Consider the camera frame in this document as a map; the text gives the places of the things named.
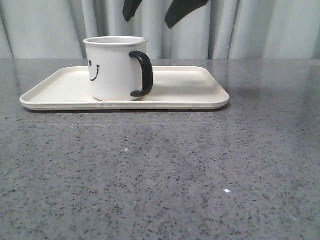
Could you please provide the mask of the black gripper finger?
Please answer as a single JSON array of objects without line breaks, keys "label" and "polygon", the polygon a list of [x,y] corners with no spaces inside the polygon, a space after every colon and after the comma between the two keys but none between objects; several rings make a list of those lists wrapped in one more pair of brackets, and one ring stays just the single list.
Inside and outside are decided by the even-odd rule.
[{"label": "black gripper finger", "polygon": [[172,29],[183,18],[205,6],[208,2],[209,0],[174,0],[165,15],[167,27]]},{"label": "black gripper finger", "polygon": [[136,14],[142,0],[125,0],[123,5],[122,14],[124,20],[129,22]]}]

